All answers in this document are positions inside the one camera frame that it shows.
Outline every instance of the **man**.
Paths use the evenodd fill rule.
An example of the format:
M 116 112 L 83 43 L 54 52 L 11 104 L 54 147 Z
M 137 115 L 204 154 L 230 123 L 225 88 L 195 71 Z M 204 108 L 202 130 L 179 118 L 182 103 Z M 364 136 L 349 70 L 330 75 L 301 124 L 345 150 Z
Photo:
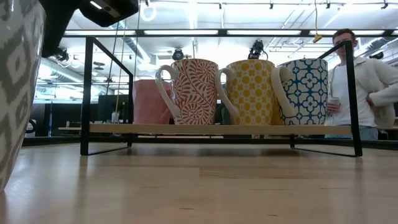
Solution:
M 351 40 L 355 48 L 358 41 L 352 30 L 341 29 L 333 35 L 333 44 Z M 344 47 L 336 51 L 340 64 L 328 75 L 328 100 L 325 125 L 350 125 L 349 98 Z M 394 102 L 398 101 L 398 70 L 376 59 L 354 59 L 359 132 L 362 140 L 377 140 L 377 128 L 390 128 L 394 124 Z M 352 135 L 326 135 L 326 138 L 349 139 Z

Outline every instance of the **white mug handle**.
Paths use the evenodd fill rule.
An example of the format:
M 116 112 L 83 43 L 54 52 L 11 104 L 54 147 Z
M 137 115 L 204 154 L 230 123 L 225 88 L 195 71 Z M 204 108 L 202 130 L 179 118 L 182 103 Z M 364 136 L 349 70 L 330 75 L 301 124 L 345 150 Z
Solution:
M 228 80 L 234 80 L 236 78 L 236 72 L 230 68 L 222 68 L 217 71 L 215 81 L 216 81 L 217 93 L 220 95 L 220 98 L 223 101 L 225 107 L 228 109 L 228 111 L 231 113 L 231 115 L 233 117 L 238 117 L 239 110 L 228 99 L 228 97 L 226 96 L 225 91 L 223 89 L 223 85 L 221 84 L 221 74 L 222 73 L 225 73 Z
M 169 95 L 166 92 L 166 89 L 163 86 L 163 81 L 162 81 L 162 71 L 166 70 L 170 73 L 170 77 L 172 80 L 176 79 L 178 77 L 178 71 L 176 69 L 172 68 L 169 65 L 162 65 L 155 74 L 155 82 L 156 82 L 156 87 L 159 90 L 160 95 L 162 96 L 164 102 L 166 103 L 167 107 L 169 108 L 170 112 L 173 114 L 173 116 L 179 116 L 180 115 L 180 108 L 178 108 L 170 99 Z
M 279 105 L 282 108 L 286 117 L 291 118 L 296 116 L 297 112 L 290 105 L 289 99 L 285 94 L 282 82 L 286 82 L 293 78 L 293 73 L 285 66 L 279 66 L 272 69 L 271 72 L 271 85 L 274 90 L 275 96 L 278 99 Z

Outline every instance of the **white shirt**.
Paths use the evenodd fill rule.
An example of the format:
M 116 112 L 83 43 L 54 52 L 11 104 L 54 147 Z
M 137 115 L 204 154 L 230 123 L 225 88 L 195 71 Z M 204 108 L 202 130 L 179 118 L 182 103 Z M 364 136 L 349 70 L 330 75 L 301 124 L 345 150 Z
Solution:
M 369 103 L 366 101 L 368 92 L 356 82 L 356 100 L 358 104 L 358 119 L 359 125 L 376 127 L 374 122 L 374 113 Z M 333 113 L 333 125 L 349 125 L 351 124 L 351 115 L 349 113 L 349 98 L 348 98 L 348 81 L 346 66 L 337 66 L 335 68 L 335 75 L 331 83 L 332 96 L 340 99 L 340 110 Z

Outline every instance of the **beige jacket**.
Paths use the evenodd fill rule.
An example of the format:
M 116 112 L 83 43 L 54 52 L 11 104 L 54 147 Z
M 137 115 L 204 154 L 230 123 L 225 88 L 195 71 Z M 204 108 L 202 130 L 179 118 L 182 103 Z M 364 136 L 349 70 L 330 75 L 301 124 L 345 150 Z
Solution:
M 394 103 L 398 102 L 398 70 L 376 59 L 358 57 L 354 60 L 356 83 L 368 91 L 377 108 L 377 128 L 386 129 L 394 125 Z M 335 68 L 328 74 L 328 97 L 331 97 L 331 81 Z M 325 125 L 333 125 L 333 117 L 327 116 Z

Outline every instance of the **red patterned mug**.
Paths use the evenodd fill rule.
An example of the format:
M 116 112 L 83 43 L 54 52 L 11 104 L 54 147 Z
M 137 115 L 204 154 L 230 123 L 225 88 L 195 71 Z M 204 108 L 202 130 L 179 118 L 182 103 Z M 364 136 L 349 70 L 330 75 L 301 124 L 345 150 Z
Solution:
M 162 84 L 162 71 L 170 73 L 172 94 Z M 214 124 L 218 65 L 209 60 L 183 59 L 156 71 L 156 85 L 174 117 L 175 124 Z

